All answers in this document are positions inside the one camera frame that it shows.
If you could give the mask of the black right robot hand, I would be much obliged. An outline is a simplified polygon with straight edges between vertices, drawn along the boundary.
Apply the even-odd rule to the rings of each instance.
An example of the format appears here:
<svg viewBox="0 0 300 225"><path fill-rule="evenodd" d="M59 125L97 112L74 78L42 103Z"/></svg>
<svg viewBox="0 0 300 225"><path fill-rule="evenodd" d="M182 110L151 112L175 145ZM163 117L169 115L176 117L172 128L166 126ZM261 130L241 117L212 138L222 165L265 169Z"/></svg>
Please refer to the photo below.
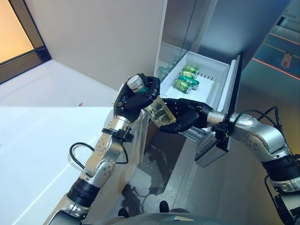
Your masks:
<svg viewBox="0 0 300 225"><path fill-rule="evenodd" d="M206 128L208 114L213 108L203 102L185 98L163 98L168 109L176 118L174 123L163 125L160 131L169 134L184 132L191 127Z"/></svg>

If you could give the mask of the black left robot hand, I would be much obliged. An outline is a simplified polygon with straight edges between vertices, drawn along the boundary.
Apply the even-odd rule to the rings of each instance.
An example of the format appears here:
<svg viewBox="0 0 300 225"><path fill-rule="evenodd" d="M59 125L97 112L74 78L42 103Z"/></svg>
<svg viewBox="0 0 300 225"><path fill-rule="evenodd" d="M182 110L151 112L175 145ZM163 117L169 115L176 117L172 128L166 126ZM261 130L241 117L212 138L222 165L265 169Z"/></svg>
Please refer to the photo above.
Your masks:
<svg viewBox="0 0 300 225"><path fill-rule="evenodd" d="M130 77L121 87L113 105L113 114L129 120L137 120L140 112L159 96L160 80L143 73Z"/></svg>

